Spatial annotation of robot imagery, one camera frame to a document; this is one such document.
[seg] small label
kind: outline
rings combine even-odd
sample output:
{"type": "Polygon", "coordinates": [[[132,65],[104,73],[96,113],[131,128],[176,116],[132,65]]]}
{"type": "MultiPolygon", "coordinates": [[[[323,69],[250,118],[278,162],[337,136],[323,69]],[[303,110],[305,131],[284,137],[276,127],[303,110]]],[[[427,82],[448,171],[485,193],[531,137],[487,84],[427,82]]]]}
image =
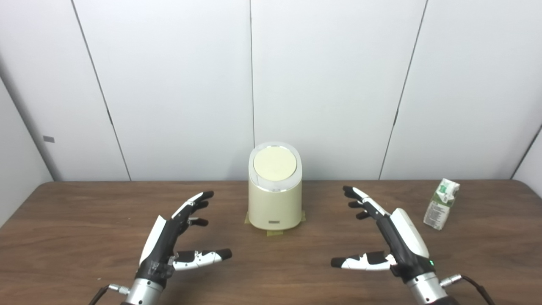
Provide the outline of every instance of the small label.
{"type": "Polygon", "coordinates": [[[49,136],[43,136],[45,142],[55,143],[55,138],[49,136]]]}

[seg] white wall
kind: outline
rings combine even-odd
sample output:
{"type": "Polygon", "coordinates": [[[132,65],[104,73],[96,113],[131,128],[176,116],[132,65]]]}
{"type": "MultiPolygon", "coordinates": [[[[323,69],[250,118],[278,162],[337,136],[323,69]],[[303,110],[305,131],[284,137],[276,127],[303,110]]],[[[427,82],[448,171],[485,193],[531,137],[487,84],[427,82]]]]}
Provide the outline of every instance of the white wall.
{"type": "Polygon", "coordinates": [[[424,0],[252,1],[255,142],[304,179],[378,179],[424,0]]]}
{"type": "Polygon", "coordinates": [[[429,1],[383,179],[510,179],[542,123],[541,11],[429,1]]]}
{"type": "Polygon", "coordinates": [[[132,179],[246,179],[249,0],[75,7],[132,179]]]}
{"type": "Polygon", "coordinates": [[[539,134],[514,175],[542,196],[542,136],[539,134]]]}
{"type": "Polygon", "coordinates": [[[2,226],[37,186],[52,178],[1,79],[0,139],[2,226]]]}
{"type": "Polygon", "coordinates": [[[0,70],[56,179],[128,180],[70,1],[0,1],[0,70]]]}

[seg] cream trash can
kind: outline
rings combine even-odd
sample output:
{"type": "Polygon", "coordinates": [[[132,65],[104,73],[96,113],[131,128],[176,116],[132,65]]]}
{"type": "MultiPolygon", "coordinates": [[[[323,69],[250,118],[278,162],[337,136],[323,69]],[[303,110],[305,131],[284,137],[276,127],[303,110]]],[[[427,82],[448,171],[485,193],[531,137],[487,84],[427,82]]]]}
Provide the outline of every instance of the cream trash can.
{"type": "Polygon", "coordinates": [[[257,228],[293,228],[301,221],[301,157],[283,142],[258,145],[248,161],[248,219],[257,228]]]}

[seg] wooden table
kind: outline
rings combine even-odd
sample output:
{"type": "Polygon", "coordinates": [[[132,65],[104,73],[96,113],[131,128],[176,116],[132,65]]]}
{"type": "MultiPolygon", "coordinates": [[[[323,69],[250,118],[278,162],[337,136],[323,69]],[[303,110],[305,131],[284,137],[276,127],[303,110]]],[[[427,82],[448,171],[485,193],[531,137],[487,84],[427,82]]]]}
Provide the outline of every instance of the wooden table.
{"type": "MultiPolygon", "coordinates": [[[[386,249],[372,219],[357,220],[342,185],[388,211],[405,209],[425,239],[437,275],[462,273],[497,305],[542,302],[542,200],[516,181],[459,181],[443,231],[422,223],[438,181],[305,181],[307,221],[282,236],[244,224],[247,183],[53,182],[40,186],[0,229],[0,303],[87,304],[109,283],[130,286],[158,214],[212,189],[178,250],[229,247],[233,258],[177,272],[160,304],[415,304],[391,272],[330,267],[335,256],[386,249]]],[[[485,304],[467,283],[447,289],[462,304],[485,304]]],[[[99,304],[119,304],[112,291],[99,304]]]]}

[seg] black fingertip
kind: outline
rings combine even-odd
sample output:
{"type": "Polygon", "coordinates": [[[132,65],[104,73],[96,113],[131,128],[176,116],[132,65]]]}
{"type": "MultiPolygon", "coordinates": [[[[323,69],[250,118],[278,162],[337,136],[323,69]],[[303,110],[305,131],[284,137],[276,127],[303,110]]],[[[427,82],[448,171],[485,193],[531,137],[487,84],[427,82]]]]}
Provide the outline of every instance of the black fingertip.
{"type": "Polygon", "coordinates": [[[359,196],[354,192],[344,192],[344,195],[348,198],[359,199],[359,196]]]}
{"type": "Polygon", "coordinates": [[[348,206],[351,208],[363,207],[363,204],[360,204],[359,201],[352,201],[348,203],[348,206]]]}
{"type": "Polygon", "coordinates": [[[367,211],[363,211],[361,213],[357,213],[356,214],[356,218],[359,219],[359,220],[363,220],[367,217],[370,217],[371,215],[369,215],[369,213],[367,211]]]}
{"type": "Polygon", "coordinates": [[[198,218],[198,219],[192,220],[191,222],[193,226],[201,226],[201,227],[206,227],[209,224],[209,221],[203,218],[198,218]]]}
{"type": "Polygon", "coordinates": [[[215,195],[215,192],[208,190],[203,192],[203,194],[196,200],[197,202],[201,202],[205,199],[212,198],[215,195]]]}
{"type": "Polygon", "coordinates": [[[345,260],[346,260],[346,258],[344,258],[344,257],[334,257],[334,258],[331,259],[331,267],[341,268],[343,266],[345,260]]]}
{"type": "Polygon", "coordinates": [[[208,206],[209,206],[209,202],[206,200],[196,203],[196,209],[206,208],[208,206]]]}
{"type": "Polygon", "coordinates": [[[232,257],[232,253],[231,253],[231,250],[230,249],[220,249],[220,250],[216,250],[215,251],[216,254],[220,255],[220,257],[222,258],[222,260],[226,260],[228,258],[231,258],[232,257]]]}

